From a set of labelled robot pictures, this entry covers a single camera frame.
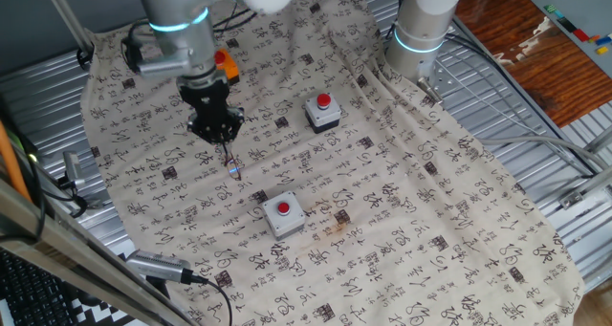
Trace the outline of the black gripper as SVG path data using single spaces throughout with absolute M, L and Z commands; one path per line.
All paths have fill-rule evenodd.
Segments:
M 230 88 L 227 78 L 213 74 L 202 78 L 177 79 L 181 98 L 191 106 L 195 113 L 187 119 L 187 130 L 200 139 L 211 143 L 229 143 L 238 136 L 245 121 L 242 107 L 228 107 L 227 97 Z

